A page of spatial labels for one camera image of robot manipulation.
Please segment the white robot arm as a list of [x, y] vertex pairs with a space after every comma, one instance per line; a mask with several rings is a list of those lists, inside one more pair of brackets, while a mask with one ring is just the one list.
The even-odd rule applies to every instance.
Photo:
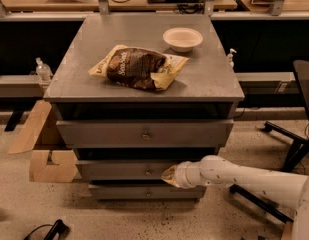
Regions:
[[234, 164], [208, 155], [182, 162], [162, 173], [162, 180], [183, 189], [213, 184], [238, 185], [294, 211], [291, 240], [309, 240], [309, 176]]

